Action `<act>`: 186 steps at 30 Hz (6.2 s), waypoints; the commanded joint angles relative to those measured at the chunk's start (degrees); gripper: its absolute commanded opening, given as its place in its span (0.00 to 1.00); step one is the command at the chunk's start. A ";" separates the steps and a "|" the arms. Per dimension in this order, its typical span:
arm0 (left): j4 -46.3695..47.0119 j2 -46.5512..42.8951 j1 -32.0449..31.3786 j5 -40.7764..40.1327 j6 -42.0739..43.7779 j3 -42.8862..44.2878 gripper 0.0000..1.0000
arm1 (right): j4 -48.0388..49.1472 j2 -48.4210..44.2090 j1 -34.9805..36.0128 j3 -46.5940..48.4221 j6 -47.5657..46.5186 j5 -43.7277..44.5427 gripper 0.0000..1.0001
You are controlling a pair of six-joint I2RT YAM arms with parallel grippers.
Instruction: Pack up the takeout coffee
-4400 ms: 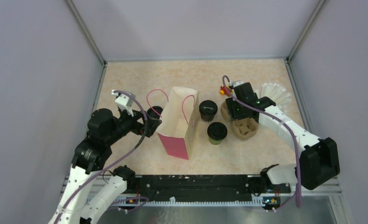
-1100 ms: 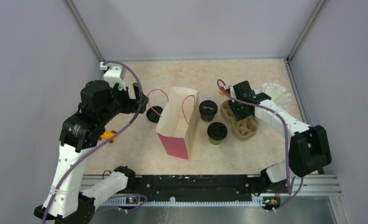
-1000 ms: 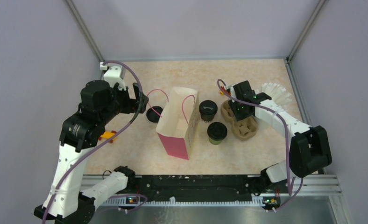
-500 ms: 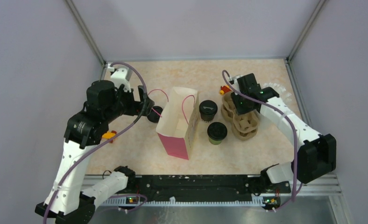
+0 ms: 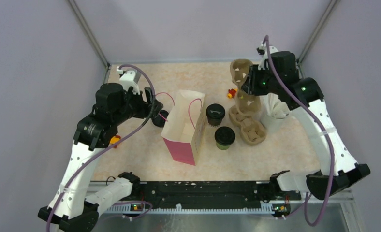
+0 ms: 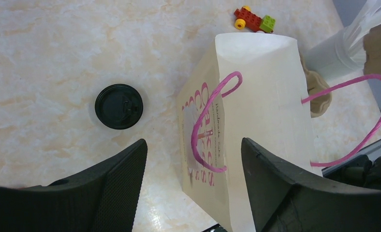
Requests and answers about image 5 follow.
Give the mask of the pink paper bag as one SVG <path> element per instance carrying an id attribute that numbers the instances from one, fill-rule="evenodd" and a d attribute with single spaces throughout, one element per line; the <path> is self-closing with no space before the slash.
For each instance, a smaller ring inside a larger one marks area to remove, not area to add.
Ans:
<path id="1" fill-rule="evenodd" d="M 178 90 L 174 96 L 166 93 L 173 103 L 161 136 L 174 161 L 195 166 L 207 123 L 205 94 Z"/>

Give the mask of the black paper cup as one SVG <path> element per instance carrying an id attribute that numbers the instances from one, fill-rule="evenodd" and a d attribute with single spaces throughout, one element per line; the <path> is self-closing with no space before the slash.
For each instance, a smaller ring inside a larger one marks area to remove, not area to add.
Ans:
<path id="1" fill-rule="evenodd" d="M 207 122 L 210 126 L 217 127 L 222 123 L 223 118 L 224 118 L 224 116 L 220 116 L 220 117 L 207 116 Z"/>

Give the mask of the green paper cup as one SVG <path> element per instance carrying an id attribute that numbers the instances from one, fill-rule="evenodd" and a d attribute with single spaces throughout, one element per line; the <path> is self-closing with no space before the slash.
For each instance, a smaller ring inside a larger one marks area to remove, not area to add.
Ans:
<path id="1" fill-rule="evenodd" d="M 229 147 L 234 143 L 235 139 L 216 139 L 216 146 L 220 150 L 228 150 Z"/>

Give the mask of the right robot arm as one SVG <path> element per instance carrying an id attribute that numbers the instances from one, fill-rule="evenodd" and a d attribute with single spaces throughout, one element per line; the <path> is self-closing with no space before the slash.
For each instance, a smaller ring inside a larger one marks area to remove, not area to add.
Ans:
<path id="1" fill-rule="evenodd" d="M 242 90 L 250 95 L 269 93 L 287 104 L 290 114 L 302 125 L 320 162 L 310 173 L 282 171 L 270 177 L 269 193 L 282 199 L 289 191 L 309 192 L 319 200 L 354 185 L 370 175 L 367 164 L 359 163 L 347 150 L 331 121 L 324 95 L 313 78 L 300 78 L 295 55 L 258 49 L 262 60 L 251 65 Z"/>

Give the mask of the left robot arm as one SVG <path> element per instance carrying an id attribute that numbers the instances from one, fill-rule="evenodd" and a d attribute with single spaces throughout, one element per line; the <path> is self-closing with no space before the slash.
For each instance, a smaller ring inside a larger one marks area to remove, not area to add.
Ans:
<path id="1" fill-rule="evenodd" d="M 91 112 L 77 124 L 69 163 L 53 200 L 38 212 L 47 231 L 57 225 L 63 232 L 89 232 L 112 205 L 140 195 L 139 178 L 128 172 L 92 195 L 87 190 L 100 156 L 112 148 L 110 141 L 119 125 L 131 118 L 147 123 L 162 108 L 154 87 L 134 93 L 133 87 L 107 83 L 96 92 L 95 100 Z"/>

